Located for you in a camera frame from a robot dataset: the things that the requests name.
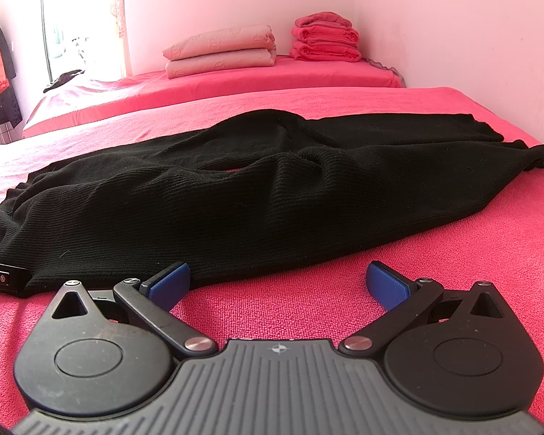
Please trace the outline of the black knit pants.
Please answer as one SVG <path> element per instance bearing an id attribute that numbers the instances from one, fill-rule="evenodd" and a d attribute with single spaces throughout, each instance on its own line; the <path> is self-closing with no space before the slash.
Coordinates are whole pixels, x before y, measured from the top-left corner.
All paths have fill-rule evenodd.
<path id="1" fill-rule="evenodd" d="M 0 263 L 29 293 L 178 261 L 195 286 L 253 278 L 461 220 L 536 168 L 544 144 L 469 114 L 250 111 L 31 173 L 0 204 Z"/>

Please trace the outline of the near bed red cover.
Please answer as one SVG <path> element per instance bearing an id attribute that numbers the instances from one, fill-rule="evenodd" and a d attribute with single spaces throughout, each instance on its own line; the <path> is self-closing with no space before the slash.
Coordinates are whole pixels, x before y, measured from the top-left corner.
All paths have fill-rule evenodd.
<path id="1" fill-rule="evenodd" d="M 297 88 L 261 91 L 144 110 L 0 145 L 0 202 L 30 172 L 71 156 L 209 127 L 273 108 L 308 119 L 368 112 L 469 113 L 506 140 L 529 135 L 451 88 Z M 380 316 L 366 292 L 366 266 L 379 260 L 409 278 L 448 289 L 491 281 L 515 310 L 544 359 L 544 169 L 517 177 L 479 214 L 442 228 L 299 271 L 191 292 L 175 308 L 218 342 L 230 338 L 340 341 Z M 532 412 L 544 423 L 544 380 Z"/>

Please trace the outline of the far bed red sheet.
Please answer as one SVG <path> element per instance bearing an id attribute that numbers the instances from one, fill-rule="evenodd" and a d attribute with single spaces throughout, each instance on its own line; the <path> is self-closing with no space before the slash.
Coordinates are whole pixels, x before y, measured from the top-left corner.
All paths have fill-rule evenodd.
<path id="1" fill-rule="evenodd" d="M 271 67 L 208 72 L 170 80 L 164 72 L 112 82 L 79 75 L 46 93 L 31 113 L 23 137 L 102 121 L 135 111 L 253 91 L 303 87 L 404 87 L 402 75 L 373 60 L 310 62 L 281 56 Z"/>

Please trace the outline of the small black cloth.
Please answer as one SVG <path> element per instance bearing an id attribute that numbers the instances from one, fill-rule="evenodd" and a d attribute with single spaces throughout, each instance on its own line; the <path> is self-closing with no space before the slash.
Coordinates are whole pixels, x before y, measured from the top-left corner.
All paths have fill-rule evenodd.
<path id="1" fill-rule="evenodd" d="M 55 90 L 58 87 L 62 87 L 66 83 L 69 83 L 71 80 L 73 80 L 76 76 L 82 75 L 83 73 L 84 73 L 84 70 L 80 70 L 80 69 L 63 73 L 60 76 L 58 76 L 52 83 L 50 83 L 48 87 L 45 87 L 43 89 L 43 93 L 47 93 L 51 90 Z"/>

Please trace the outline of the lower beige folded blanket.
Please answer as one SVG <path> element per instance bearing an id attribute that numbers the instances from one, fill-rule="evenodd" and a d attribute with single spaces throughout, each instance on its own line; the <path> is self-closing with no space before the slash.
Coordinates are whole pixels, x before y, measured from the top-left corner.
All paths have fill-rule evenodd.
<path id="1" fill-rule="evenodd" d="M 206 72 L 251 67 L 270 67 L 274 66 L 275 62 L 275 49 L 242 49 L 170 61 L 166 65 L 166 74 L 169 79 L 175 79 L 181 76 Z"/>

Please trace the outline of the beige folded blanket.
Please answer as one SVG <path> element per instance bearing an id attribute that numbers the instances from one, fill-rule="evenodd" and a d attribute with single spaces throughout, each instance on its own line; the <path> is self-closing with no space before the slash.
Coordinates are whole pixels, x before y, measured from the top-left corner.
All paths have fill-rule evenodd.
<path id="1" fill-rule="evenodd" d="M 248 49 L 275 50 L 276 41 L 268 25 L 234 26 L 208 33 L 199 33 L 180 40 L 163 50 L 169 60 L 181 60 L 196 56 L 210 55 Z"/>
<path id="2" fill-rule="evenodd" d="M 275 62 L 275 49 L 242 49 L 170 61 L 166 65 L 166 74 L 169 79 L 175 79 L 181 76 L 206 72 L 251 67 L 270 67 L 274 66 Z"/>

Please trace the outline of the red folded towel stack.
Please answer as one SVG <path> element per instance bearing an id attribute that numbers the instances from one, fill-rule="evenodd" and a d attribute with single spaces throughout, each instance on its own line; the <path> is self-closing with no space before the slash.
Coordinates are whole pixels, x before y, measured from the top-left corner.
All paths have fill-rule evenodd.
<path id="1" fill-rule="evenodd" d="M 359 62 L 359 33 L 348 19 L 319 12 L 294 21 L 290 55 L 297 60 Z"/>

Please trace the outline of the window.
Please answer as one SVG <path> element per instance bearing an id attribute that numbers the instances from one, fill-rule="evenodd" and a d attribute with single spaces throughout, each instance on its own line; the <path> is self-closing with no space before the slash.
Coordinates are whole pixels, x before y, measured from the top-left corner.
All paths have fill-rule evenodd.
<path id="1" fill-rule="evenodd" d="M 71 71 L 94 80 L 128 72 L 124 0 L 41 0 L 49 81 Z"/>

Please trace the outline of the upper beige folded blanket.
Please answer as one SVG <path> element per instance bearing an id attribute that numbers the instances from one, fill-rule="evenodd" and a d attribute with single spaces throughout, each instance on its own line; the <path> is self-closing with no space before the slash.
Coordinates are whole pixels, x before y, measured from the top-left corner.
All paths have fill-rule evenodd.
<path id="1" fill-rule="evenodd" d="M 180 40 L 163 50 L 169 60 L 181 60 L 196 56 L 210 55 L 248 49 L 275 50 L 276 41 L 268 25 L 234 26 L 208 33 L 199 33 Z"/>

